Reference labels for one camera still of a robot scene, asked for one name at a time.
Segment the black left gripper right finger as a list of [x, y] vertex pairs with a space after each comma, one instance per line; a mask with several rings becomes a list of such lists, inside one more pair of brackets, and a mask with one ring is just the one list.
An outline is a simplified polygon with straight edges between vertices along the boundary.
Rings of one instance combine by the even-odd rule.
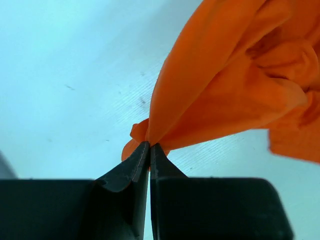
[[150, 149], [156, 240], [292, 240], [277, 190], [263, 178], [188, 177], [159, 144]]

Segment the orange t shirt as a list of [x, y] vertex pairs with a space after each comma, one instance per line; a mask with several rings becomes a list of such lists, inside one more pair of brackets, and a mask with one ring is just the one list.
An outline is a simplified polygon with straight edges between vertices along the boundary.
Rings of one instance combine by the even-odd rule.
[[156, 81], [143, 141], [172, 150], [268, 129], [274, 154], [320, 161], [320, 3], [204, 0]]

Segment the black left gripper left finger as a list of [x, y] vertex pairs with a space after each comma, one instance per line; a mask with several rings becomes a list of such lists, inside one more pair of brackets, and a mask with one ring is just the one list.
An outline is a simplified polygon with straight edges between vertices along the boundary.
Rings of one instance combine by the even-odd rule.
[[3, 240], [141, 240], [150, 145], [92, 179], [3, 179]]

